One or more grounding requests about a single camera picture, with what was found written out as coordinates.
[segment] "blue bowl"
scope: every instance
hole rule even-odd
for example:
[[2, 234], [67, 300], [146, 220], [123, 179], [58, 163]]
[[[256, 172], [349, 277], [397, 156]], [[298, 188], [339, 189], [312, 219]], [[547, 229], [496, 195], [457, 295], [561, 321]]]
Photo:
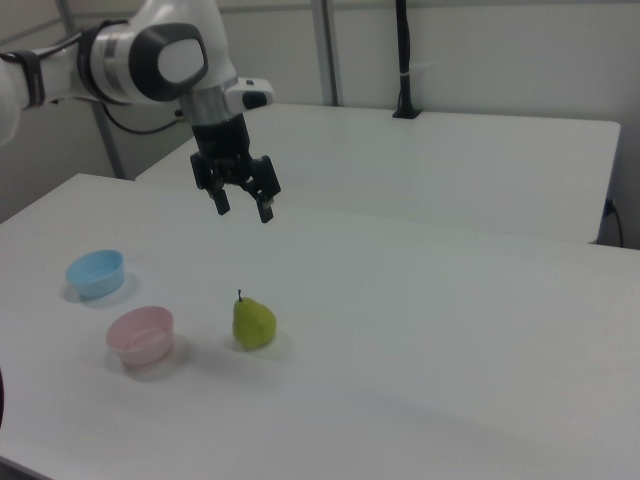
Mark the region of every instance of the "blue bowl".
[[116, 250], [91, 252], [73, 262], [66, 277], [81, 296], [102, 297], [124, 283], [124, 258]]

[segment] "black pole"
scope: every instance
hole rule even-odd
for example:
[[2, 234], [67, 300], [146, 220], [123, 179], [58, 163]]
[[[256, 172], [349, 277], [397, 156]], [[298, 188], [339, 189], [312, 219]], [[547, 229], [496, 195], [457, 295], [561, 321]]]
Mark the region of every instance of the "black pole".
[[409, 60], [411, 58], [411, 40], [409, 38], [409, 22], [407, 21], [407, 1], [396, 0], [396, 20], [398, 22], [398, 59], [400, 62], [400, 96], [398, 110], [394, 118], [416, 118], [420, 110], [411, 104], [411, 77], [409, 76]]

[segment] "plastic bowl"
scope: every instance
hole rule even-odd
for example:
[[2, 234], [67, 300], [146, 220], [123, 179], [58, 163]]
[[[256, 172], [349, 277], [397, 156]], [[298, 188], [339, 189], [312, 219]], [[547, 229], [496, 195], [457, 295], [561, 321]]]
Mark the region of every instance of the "plastic bowl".
[[124, 282], [124, 258], [116, 250], [98, 250], [67, 268], [67, 281], [86, 298], [102, 297]]
[[155, 362], [173, 347], [173, 315], [162, 307], [131, 310], [109, 327], [107, 345], [126, 365]]

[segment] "white wall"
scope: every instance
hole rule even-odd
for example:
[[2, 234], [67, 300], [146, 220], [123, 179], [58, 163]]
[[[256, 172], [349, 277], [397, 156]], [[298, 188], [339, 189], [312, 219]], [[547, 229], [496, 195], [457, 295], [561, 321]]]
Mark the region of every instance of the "white wall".
[[[42, 47], [65, 35], [54, 0], [2, 0], [0, 11], [0, 51]], [[76, 173], [112, 176], [102, 145], [86, 104], [65, 102], [22, 112], [16, 137], [0, 146], [0, 222]]]
[[[412, 61], [436, 62], [412, 78], [418, 107], [621, 123], [612, 192], [626, 243], [640, 248], [640, 5], [413, 8], [408, 15]], [[335, 22], [344, 104], [394, 108], [394, 11], [338, 7]], [[617, 244], [614, 226], [606, 222], [605, 240]]]

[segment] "black cable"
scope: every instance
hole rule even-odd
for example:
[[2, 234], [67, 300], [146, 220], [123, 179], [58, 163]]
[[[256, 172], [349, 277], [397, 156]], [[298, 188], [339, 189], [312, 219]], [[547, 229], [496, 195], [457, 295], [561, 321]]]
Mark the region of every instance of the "black cable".
[[618, 222], [618, 236], [620, 238], [620, 248], [624, 248], [624, 237], [622, 236], [622, 222], [620, 221], [620, 214], [618, 213], [618, 209], [615, 205], [611, 205], [611, 213], [616, 216], [616, 221]]
[[2, 370], [0, 370], [0, 427], [2, 426], [3, 414], [4, 414], [4, 385], [2, 384]]
[[133, 135], [152, 135], [154, 133], [160, 133], [160, 132], [166, 130], [167, 128], [171, 128], [174, 125], [177, 125], [177, 123], [178, 123], [177, 120], [173, 120], [173, 121], [167, 123], [166, 125], [162, 125], [161, 127], [154, 128], [153, 130], [133, 130], [132, 128], [125, 127], [119, 121], [117, 121], [115, 118], [113, 118], [113, 115], [111, 115], [111, 112], [109, 111], [109, 108], [104, 103], [102, 104], [102, 109], [104, 110], [105, 115], [111, 121], [111, 123], [113, 123], [120, 130], [124, 130], [125, 132], [131, 133]]
[[[47, 50], [45, 52], [39, 53], [38, 54], [38, 58], [40, 60], [43, 60], [43, 59], [45, 59], [47, 57], [50, 57], [53, 54], [58, 53], [61, 50], [64, 50], [65, 48], [70, 47], [74, 43], [77, 43], [78, 40], [80, 40], [80, 35], [81, 35], [81, 33], [75, 33], [75, 34], [71, 35], [69, 38], [64, 40], [62, 43], [59, 43], [58, 45], [54, 45], [53, 47], [51, 47], [49, 50]], [[0, 53], [0, 58], [2, 60], [4, 60], [5, 62], [18, 63], [18, 60], [11, 54]]]

